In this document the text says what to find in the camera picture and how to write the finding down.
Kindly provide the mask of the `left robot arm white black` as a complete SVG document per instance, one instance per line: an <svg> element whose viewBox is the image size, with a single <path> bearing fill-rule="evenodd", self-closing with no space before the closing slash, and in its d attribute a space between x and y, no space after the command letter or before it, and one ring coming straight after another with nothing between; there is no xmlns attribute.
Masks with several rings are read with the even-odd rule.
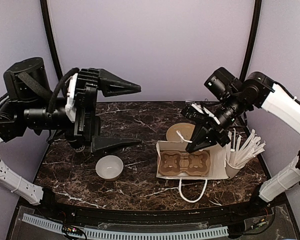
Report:
<svg viewBox="0 0 300 240"><path fill-rule="evenodd" d="M72 68L50 89L44 60L32 57L16 62L4 72L6 94L0 98L0 143L22 137L27 129L37 135L49 131L52 143L64 135L76 152L89 148L106 152L140 143L137 138L101 136L101 120L96 115L97 96L115 97L139 93L138 84L124 80L102 68ZM29 182L0 158L0 184L40 206L50 218L61 213L55 193Z"/></svg>

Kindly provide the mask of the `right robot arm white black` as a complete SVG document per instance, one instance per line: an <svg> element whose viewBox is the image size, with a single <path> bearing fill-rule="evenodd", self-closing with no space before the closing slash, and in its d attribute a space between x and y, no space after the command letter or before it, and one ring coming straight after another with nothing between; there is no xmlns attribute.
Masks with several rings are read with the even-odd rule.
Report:
<svg viewBox="0 0 300 240"><path fill-rule="evenodd" d="M300 102L285 87L265 74L255 71L246 80L239 80L220 67L205 81L204 86L221 102L213 113L197 110L194 105L182 110L182 115L195 122L195 128L185 150L198 150L230 142L227 130L238 116L259 108L281 119L300 135ZM245 205L245 213L256 217L271 202L300 182L300 150L292 162L274 177L259 185Z"/></svg>

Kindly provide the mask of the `black paper coffee cup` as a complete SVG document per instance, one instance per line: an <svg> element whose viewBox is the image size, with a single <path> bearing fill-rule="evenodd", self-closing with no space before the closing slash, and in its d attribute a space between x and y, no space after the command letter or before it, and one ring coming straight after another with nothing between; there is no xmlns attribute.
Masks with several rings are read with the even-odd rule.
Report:
<svg viewBox="0 0 300 240"><path fill-rule="evenodd" d="M79 140L68 140L68 143L76 153L80 153L86 148L85 144Z"/></svg>

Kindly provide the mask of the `brown paper bag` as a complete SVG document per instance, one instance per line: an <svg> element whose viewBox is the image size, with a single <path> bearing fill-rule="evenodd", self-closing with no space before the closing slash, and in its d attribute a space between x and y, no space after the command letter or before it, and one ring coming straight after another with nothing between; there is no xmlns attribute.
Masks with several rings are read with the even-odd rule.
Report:
<svg viewBox="0 0 300 240"><path fill-rule="evenodd" d="M198 150L200 152L207 151L210 154L210 169L206 176L190 176L186 173L181 173L177 176L164 176L159 173L159 162L160 162L160 153L163 151L180 151L180 152L186 152L186 146L188 143L190 143L189 140L185 140L179 131L177 131L177 134L182 138L181 142L175 142L175 141L162 141L159 140L155 147L157 151L157 170L156 170L156 177L166 180L178 180L178 191L180 197L188 202L188 203L196 203L198 202L204 195L205 190L208 185L208 181L212 180L226 180L229 177L226 173L226 148L220 146L219 144L216 144L214 146L207 147L205 149ZM204 185L202 188L202 191L199 195L199 197L195 200L187 199L183 192L182 192L182 183L184 180L203 180Z"/></svg>

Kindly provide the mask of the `brown cardboard cup carrier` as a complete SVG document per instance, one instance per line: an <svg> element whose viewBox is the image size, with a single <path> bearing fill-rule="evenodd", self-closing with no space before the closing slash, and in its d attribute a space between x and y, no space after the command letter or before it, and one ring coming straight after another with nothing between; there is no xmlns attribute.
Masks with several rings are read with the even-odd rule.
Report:
<svg viewBox="0 0 300 240"><path fill-rule="evenodd" d="M208 151L193 153L177 150L165 150L160 153L158 172L163 176L178 176L185 173L188 176L204 177L211 167Z"/></svg>

